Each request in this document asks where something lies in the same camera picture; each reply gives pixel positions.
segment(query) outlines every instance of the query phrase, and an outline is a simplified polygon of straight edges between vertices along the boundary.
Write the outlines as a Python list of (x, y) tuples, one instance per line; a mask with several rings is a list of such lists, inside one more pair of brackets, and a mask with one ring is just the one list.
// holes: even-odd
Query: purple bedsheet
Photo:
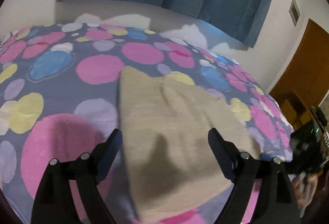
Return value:
[[(292, 157), (293, 130), (274, 99), (235, 60), (180, 39), (108, 24), (34, 26), (6, 37), (0, 64), (0, 177), (5, 196), (25, 224), (49, 160), (76, 159), (118, 126), (118, 77), (124, 66), (203, 87), (231, 105), (264, 153)], [(71, 188), (84, 219), (74, 182)], [(159, 223), (212, 224), (231, 189)], [(99, 191), (118, 224), (138, 223), (122, 152)], [(252, 211), (251, 205), (244, 221)]]

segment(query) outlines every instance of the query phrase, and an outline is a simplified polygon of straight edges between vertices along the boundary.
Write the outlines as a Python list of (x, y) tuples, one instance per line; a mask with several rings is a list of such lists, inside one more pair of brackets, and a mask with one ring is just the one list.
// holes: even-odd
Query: beige cloth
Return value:
[(120, 107), (131, 193), (143, 223), (196, 208), (230, 186), (208, 145), (211, 128), (258, 157), (226, 102), (201, 87), (125, 67)]

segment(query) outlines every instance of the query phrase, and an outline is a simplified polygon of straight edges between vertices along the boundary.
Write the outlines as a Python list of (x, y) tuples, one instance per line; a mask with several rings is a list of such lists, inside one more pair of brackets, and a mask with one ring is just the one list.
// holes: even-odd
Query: white wall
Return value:
[(60, 3), (55, 0), (5, 0), (0, 8), (0, 36), (24, 26), (69, 21), (105, 21), (149, 28), (235, 58), (269, 91), (292, 59), (308, 18), (329, 32), (326, 0), (296, 0), (300, 10), (296, 27), (288, 11), (291, 1), (272, 0), (253, 49), (202, 21), (154, 6), (106, 0)]

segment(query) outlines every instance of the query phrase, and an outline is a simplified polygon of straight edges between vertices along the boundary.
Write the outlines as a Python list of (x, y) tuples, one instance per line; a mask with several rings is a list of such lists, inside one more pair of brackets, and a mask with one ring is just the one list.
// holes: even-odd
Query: silver screw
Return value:
[(273, 158), (274, 163), (276, 164), (281, 164), (281, 159), (279, 157), (274, 157)]
[(87, 160), (87, 159), (89, 158), (89, 156), (90, 156), (89, 153), (83, 153), (83, 154), (81, 154), (80, 158), (81, 158), (82, 160)]
[(243, 158), (243, 159), (249, 159), (249, 157), (250, 157), (249, 153), (247, 153), (247, 152), (242, 152), (242, 153), (240, 153), (240, 156), (241, 156), (241, 158)]
[(56, 165), (57, 164), (57, 159), (54, 158), (54, 159), (51, 159), (50, 162), (49, 162), (50, 165)]

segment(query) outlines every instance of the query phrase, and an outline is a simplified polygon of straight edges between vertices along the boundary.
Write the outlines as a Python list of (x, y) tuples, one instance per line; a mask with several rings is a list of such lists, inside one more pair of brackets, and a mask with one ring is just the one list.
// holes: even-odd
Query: wooden door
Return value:
[(291, 96), (318, 106), (329, 90), (329, 34), (309, 19), (302, 41), (270, 95), (280, 104)]

